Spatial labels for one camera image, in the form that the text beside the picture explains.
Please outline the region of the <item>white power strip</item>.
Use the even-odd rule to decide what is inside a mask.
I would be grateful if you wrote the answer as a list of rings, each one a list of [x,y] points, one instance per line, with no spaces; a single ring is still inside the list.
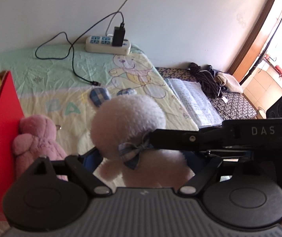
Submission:
[[[88,36],[85,50],[88,53],[128,55],[131,50],[131,43],[129,40],[125,40],[122,46],[116,47],[112,45],[112,37],[110,36]]]

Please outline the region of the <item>white rabbit plush toy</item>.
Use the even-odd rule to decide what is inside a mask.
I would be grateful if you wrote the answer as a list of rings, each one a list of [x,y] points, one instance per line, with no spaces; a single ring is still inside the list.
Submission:
[[[119,95],[105,101],[91,124],[90,136],[105,161],[99,175],[122,177],[127,187],[179,189],[194,173],[180,151],[154,149],[148,135],[166,127],[157,102],[144,95]]]

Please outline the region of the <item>black charger adapter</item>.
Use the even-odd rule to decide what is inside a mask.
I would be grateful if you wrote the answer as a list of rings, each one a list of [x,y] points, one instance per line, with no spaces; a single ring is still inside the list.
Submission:
[[[121,47],[123,45],[125,36],[125,25],[121,23],[120,26],[114,27],[114,32],[112,36],[112,46]]]

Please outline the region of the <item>red cardboard box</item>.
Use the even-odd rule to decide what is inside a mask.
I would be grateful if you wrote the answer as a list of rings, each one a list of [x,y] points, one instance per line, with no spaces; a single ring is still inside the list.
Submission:
[[[15,182],[15,159],[12,142],[18,135],[19,122],[24,117],[9,71],[0,73],[0,220],[5,220],[2,199]]]

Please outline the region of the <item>white cloth bundle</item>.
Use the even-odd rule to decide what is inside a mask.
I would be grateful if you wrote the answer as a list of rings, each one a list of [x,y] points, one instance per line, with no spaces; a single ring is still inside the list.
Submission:
[[[222,86],[227,88],[227,91],[232,93],[243,93],[243,88],[234,76],[227,73],[219,72],[216,75],[216,79]]]

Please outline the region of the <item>pink bear plush toy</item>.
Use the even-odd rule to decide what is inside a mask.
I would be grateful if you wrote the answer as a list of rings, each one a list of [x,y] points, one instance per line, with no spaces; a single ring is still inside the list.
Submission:
[[[56,134],[56,125],[46,116],[32,115],[20,120],[19,135],[12,143],[16,178],[40,156],[46,156],[51,161],[62,161],[67,157],[64,149],[56,142]]]

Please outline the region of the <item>white striped folded cloth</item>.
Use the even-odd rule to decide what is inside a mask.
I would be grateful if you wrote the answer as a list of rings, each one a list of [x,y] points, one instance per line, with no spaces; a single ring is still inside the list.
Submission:
[[[202,91],[200,83],[174,78],[167,78],[165,81],[181,101],[198,128],[220,126],[222,124],[223,118],[217,113]]]

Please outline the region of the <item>pastel bear bed sheet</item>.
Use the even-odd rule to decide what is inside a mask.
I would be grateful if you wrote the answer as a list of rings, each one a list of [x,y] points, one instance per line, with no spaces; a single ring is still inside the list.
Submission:
[[[156,68],[138,48],[127,56],[88,53],[82,44],[75,53],[67,45],[48,45],[0,54],[0,72],[10,71],[26,116],[46,115],[61,126],[57,142],[65,152],[83,154],[92,148],[90,125],[96,106],[91,81],[115,96],[132,88],[151,97],[171,130],[196,130],[197,125]]]

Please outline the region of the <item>brown wooden door frame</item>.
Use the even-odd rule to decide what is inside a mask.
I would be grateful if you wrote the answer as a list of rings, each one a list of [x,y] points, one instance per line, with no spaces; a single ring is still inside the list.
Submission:
[[[282,18],[282,0],[267,0],[228,73],[241,81]]]

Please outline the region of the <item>dark patterned mattress cloth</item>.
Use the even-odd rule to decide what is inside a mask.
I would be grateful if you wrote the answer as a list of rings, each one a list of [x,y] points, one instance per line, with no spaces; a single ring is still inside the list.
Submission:
[[[156,69],[164,80],[175,78],[183,81],[196,82],[195,77],[186,69],[167,67],[157,67]],[[254,119],[256,117],[257,112],[243,94],[224,92],[223,96],[228,99],[226,103],[221,98],[209,98],[209,101],[224,120]]]

